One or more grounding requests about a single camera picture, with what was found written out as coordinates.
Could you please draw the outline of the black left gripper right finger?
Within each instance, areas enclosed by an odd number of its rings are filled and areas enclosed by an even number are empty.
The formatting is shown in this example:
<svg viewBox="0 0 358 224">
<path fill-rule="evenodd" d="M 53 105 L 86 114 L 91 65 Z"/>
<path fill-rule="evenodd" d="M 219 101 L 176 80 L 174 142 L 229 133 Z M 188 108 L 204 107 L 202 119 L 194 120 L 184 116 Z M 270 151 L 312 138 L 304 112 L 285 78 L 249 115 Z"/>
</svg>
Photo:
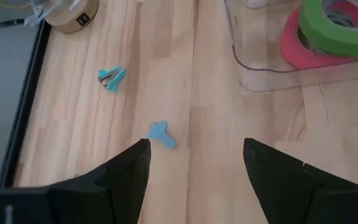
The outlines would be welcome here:
<svg viewBox="0 0 358 224">
<path fill-rule="evenodd" d="M 243 158 L 268 224 L 358 224 L 358 184 L 252 138 Z"/>
</svg>

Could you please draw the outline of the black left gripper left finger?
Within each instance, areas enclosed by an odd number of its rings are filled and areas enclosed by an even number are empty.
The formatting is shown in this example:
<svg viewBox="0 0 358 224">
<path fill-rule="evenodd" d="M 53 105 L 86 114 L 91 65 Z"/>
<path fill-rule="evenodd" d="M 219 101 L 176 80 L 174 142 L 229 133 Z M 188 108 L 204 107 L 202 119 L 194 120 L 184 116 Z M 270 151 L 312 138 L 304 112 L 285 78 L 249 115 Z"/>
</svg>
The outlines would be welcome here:
<svg viewBox="0 0 358 224">
<path fill-rule="evenodd" d="M 51 185 L 53 224 L 137 224 L 150 170 L 141 139 L 86 174 Z"/>
</svg>

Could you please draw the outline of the blue staple remover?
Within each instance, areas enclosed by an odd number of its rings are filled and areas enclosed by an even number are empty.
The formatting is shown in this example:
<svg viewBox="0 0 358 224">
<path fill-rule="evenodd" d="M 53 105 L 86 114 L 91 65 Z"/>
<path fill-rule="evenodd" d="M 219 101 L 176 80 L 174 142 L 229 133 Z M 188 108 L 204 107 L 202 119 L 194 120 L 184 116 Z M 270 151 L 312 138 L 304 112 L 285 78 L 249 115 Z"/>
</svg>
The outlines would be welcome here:
<svg viewBox="0 0 358 224">
<path fill-rule="evenodd" d="M 168 123 L 166 120 L 153 122 L 149 125 L 149 131 L 146 137 L 160 141 L 166 147 L 174 148 L 176 146 L 175 140 L 167 132 Z"/>
</svg>

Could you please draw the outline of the teal staple remover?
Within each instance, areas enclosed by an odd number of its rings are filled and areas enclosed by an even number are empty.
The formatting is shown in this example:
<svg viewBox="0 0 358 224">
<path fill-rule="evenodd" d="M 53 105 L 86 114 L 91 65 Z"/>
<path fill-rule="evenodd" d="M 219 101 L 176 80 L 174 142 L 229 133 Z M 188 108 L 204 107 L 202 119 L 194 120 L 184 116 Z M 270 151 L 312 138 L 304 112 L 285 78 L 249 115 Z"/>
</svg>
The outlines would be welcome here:
<svg viewBox="0 0 358 224">
<path fill-rule="evenodd" d="M 115 66 L 109 70 L 98 71 L 98 81 L 107 91 L 117 92 L 118 84 L 124 78 L 126 69 L 122 66 Z"/>
</svg>

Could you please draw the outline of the pink tape roll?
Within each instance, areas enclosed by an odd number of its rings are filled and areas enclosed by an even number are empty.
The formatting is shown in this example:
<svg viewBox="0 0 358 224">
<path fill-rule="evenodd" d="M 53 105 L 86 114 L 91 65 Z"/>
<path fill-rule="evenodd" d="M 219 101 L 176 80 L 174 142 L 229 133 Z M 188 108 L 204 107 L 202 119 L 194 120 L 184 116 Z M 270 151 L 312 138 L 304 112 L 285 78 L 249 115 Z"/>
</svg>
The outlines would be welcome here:
<svg viewBox="0 0 358 224">
<path fill-rule="evenodd" d="M 300 36 L 303 33 L 298 25 L 299 13 L 299 7 L 290 13 L 280 36 L 280 50 L 283 58 L 289 64 L 301 70 L 356 61 L 352 57 L 317 53 L 302 43 Z M 335 3 L 329 3 L 326 15 L 331 21 L 340 26 L 358 28 L 358 6 L 349 1 L 340 0 Z"/>
</svg>

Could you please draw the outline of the green masking tape roll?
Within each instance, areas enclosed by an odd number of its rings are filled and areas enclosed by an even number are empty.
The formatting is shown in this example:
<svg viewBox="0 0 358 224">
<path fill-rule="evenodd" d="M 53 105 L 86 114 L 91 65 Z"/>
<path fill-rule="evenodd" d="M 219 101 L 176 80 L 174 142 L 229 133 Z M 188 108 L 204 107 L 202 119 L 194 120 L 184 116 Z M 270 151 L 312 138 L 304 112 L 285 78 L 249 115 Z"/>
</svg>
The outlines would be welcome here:
<svg viewBox="0 0 358 224">
<path fill-rule="evenodd" d="M 317 48 L 349 57 L 358 57 L 358 27 L 345 27 L 334 23 L 326 15 L 335 3 L 352 0 L 303 0 L 299 12 L 299 27 Z"/>
</svg>

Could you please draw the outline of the clear plastic bin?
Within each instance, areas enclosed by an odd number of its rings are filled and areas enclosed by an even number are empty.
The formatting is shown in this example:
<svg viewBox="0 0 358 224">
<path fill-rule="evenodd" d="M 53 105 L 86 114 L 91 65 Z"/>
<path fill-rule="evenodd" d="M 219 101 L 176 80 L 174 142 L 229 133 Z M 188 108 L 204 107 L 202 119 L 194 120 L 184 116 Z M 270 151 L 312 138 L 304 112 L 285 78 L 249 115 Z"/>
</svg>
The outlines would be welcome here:
<svg viewBox="0 0 358 224">
<path fill-rule="evenodd" d="M 297 69 L 283 57 L 279 38 L 287 17 L 302 0 L 268 0 L 257 8 L 247 0 L 225 0 L 232 51 L 241 84 L 253 92 L 275 91 L 358 79 L 358 61 Z"/>
</svg>

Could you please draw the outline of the white lamp wooden base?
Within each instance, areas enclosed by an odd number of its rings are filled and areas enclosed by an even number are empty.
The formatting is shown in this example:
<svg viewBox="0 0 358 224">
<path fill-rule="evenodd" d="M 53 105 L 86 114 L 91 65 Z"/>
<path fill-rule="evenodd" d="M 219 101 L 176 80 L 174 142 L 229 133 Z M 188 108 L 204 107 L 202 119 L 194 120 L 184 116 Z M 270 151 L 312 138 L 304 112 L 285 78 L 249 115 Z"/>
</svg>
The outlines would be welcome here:
<svg viewBox="0 0 358 224">
<path fill-rule="evenodd" d="M 78 32 L 95 17 L 100 0 L 31 0 L 33 14 L 24 25 L 33 27 L 42 21 L 64 34 Z"/>
</svg>

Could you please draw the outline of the black aluminium table frame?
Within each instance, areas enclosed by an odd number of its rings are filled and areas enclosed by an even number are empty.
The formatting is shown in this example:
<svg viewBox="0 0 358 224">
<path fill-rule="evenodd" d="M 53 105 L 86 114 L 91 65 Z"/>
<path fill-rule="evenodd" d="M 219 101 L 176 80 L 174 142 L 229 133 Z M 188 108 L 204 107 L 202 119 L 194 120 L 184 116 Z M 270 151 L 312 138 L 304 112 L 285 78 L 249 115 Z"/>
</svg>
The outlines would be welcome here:
<svg viewBox="0 0 358 224">
<path fill-rule="evenodd" d="M 50 31 L 0 28 L 0 187 L 12 185 Z"/>
</svg>

